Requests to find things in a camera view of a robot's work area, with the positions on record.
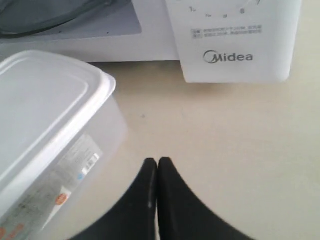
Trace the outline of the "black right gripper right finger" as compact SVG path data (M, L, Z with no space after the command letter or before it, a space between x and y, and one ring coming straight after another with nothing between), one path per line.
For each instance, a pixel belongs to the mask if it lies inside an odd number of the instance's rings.
M250 239L202 203L169 157L158 163L157 211L161 240Z

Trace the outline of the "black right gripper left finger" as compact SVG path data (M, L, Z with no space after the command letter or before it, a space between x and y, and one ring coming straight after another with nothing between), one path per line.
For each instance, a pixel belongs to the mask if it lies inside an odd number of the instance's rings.
M133 183L120 200L74 240L155 240L158 166L144 160Z

